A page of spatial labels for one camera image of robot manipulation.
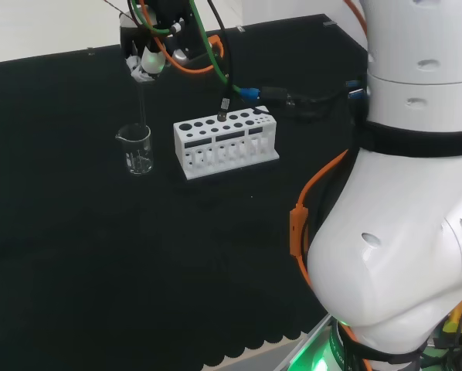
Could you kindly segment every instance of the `blue connector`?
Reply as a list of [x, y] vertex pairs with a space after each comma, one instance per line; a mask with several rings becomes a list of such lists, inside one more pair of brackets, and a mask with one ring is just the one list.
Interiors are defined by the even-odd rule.
[[255, 89], [252, 87], [242, 88], [239, 93], [244, 100], [254, 101], [259, 99], [260, 89]]
[[346, 81], [346, 87], [360, 87], [361, 85], [362, 82], [358, 80]]
[[364, 96], [365, 96], [364, 89], [358, 89], [348, 94], [349, 99], [360, 99], [360, 98], [363, 98]]

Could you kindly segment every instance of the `white wall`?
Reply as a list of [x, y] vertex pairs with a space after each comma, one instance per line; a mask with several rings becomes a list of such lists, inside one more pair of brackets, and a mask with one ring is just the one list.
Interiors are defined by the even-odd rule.
[[[243, 22], [246, 25], [277, 19], [325, 13], [336, 21], [363, 47], [367, 40], [362, 27], [343, 0], [242, 0]], [[359, 0], [353, 2], [362, 9]]]
[[[127, 11], [126, 0], [110, 0]], [[217, 29], [206, 0], [195, 0], [206, 29]], [[342, 0], [214, 0], [226, 27], [326, 13], [363, 46]], [[0, 0], [0, 62], [119, 43], [117, 11], [103, 0]]]
[[[127, 11], [126, 0], [110, 2]], [[214, 2], [226, 27], [243, 24], [241, 0]], [[206, 29], [218, 29], [207, 1], [195, 3]], [[0, 62], [118, 44], [118, 14], [103, 0], [0, 0]]]

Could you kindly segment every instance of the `test tube rack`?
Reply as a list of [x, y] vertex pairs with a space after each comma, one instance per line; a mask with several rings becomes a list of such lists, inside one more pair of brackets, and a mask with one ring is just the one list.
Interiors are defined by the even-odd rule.
[[[265, 107], [258, 107], [268, 112]], [[188, 180], [277, 160], [277, 122], [253, 108], [174, 124], [175, 150]]]

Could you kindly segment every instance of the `white floor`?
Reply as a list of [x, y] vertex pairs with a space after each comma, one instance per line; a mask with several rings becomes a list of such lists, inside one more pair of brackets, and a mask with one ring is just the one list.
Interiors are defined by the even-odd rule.
[[[207, 1], [195, 2], [206, 29], [218, 29]], [[233, 0], [214, 2], [226, 27], [243, 24]], [[118, 14], [103, 0], [0, 0], [0, 62], [117, 44]]]

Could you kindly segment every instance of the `orange cable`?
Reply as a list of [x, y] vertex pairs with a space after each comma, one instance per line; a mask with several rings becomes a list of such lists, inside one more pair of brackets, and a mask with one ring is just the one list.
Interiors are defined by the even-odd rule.
[[[140, 0], [140, 5], [141, 5], [141, 10], [142, 12], [144, 13], [144, 17], [145, 19], [147, 20], [147, 23], [149, 25], [152, 26], [152, 23], [151, 23], [151, 17], [150, 15], [148, 14], [148, 10], [147, 8], [145, 7], [145, 2], [144, 0]], [[162, 45], [161, 43], [161, 40], [158, 38], [158, 37], [154, 37], [154, 40], [155, 40], [155, 43], [157, 44], [157, 46], [159, 47], [159, 49], [162, 51], [162, 53], [164, 54], [164, 56], [166, 57], [166, 59], [174, 66], [176, 67], [178, 70], [184, 72], [184, 73], [191, 73], [191, 74], [200, 74], [200, 73], [208, 73], [210, 71], [212, 71], [214, 69], [214, 66], [207, 66], [206, 68], [202, 68], [200, 70], [190, 70], [188, 68], [185, 68], [183, 67], [182, 65], [180, 65], [178, 62], [176, 62], [172, 56], [169, 55], [169, 53], [166, 51], [166, 48], [164, 47], [164, 45]], [[211, 44], [213, 45], [217, 45], [220, 49], [220, 56], [221, 58], [224, 57], [224, 47], [223, 47], [223, 44], [221, 43], [221, 39], [215, 35], [215, 36], [211, 36], [209, 37], [209, 41]]]
[[307, 183], [307, 185], [303, 188], [300, 194], [300, 198], [298, 199], [298, 205], [303, 206], [303, 203], [305, 201], [305, 197], [307, 196], [308, 191], [310, 191], [310, 188], [315, 185], [320, 179], [324, 177], [329, 171], [331, 171], [334, 167], [336, 167], [339, 162], [346, 156], [348, 153], [348, 150], [342, 152], [338, 157], [336, 157], [334, 160], [329, 162], [326, 166], [324, 166], [321, 171], [319, 171], [317, 174], [314, 175], [312, 179]]
[[[298, 204], [296, 205], [296, 212], [295, 213], [295, 210], [293, 210], [291, 213], [292, 217], [293, 218], [296, 218], [294, 219], [293, 223], [296, 222], [296, 231], [297, 233], [299, 233], [299, 225], [298, 225], [298, 218], [301, 219], [300, 216], [298, 215], [302, 215], [303, 218], [306, 218], [307, 217], [307, 212], [305, 213], [301, 213], [301, 210], [304, 209], [304, 206], [303, 206], [303, 203], [305, 201], [305, 197], [307, 196], [307, 193], [308, 191], [310, 191], [310, 188], [315, 185], [320, 179], [322, 179], [330, 170], [332, 170], [335, 166], [337, 166], [339, 164], [339, 162], [341, 162], [341, 160], [346, 156], [346, 154], [348, 153], [348, 150], [342, 152], [338, 157], [336, 157], [335, 159], [333, 159], [331, 162], [329, 162], [326, 166], [324, 166], [317, 174], [314, 175], [314, 177], [312, 179], [310, 179], [310, 181], [307, 183], [307, 185], [303, 188], [303, 190], [301, 191], [301, 194], [300, 194], [300, 197], [298, 199]], [[296, 248], [293, 248], [292, 249], [293, 251], [301, 251], [301, 247], [296, 247]], [[298, 265], [300, 266], [300, 271], [301, 271], [301, 274], [303, 275], [303, 278], [306, 280], [306, 282], [308, 283], [308, 286], [310, 286], [312, 289], [313, 289], [313, 286], [311, 284], [311, 281], [310, 281], [310, 277], [308, 276], [308, 272], [307, 272], [307, 268], [305, 267], [305, 263], [303, 262], [303, 257], [301, 256], [301, 254], [294, 254], [294, 257], [296, 257], [297, 259], [297, 262], [298, 262]], [[355, 336], [355, 334], [353, 333], [353, 331], [346, 325], [343, 325], [341, 323], [341, 326], [342, 328], [346, 331], [346, 333], [348, 334], [349, 338], [353, 341], [353, 342], [357, 342], [357, 338]], [[370, 365], [370, 362], [367, 360], [367, 359], [363, 359], [363, 364], [365, 365], [365, 368], [367, 369], [367, 371], [372, 371], [372, 366]]]
[[367, 22], [365, 21], [365, 18], [363, 18], [363, 15], [361, 14], [360, 10], [355, 4], [353, 4], [352, 0], [345, 0], [345, 3], [355, 14], [358, 22], [360, 22], [360, 26], [363, 28], [365, 36], [367, 36]]

